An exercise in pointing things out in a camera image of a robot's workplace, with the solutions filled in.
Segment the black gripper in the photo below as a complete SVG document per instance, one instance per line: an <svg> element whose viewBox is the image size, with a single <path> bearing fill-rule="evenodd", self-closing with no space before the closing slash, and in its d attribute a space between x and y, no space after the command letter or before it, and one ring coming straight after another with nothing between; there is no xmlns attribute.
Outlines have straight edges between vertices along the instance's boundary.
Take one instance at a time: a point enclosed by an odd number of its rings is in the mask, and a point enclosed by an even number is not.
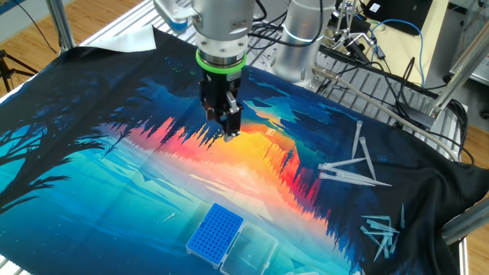
<svg viewBox="0 0 489 275"><path fill-rule="evenodd" d="M206 113L206 120L225 122L225 141L229 142L241 133L241 112L243 105L238 102L241 86L241 71L221 74L203 71L199 82L200 101Z"/></svg>

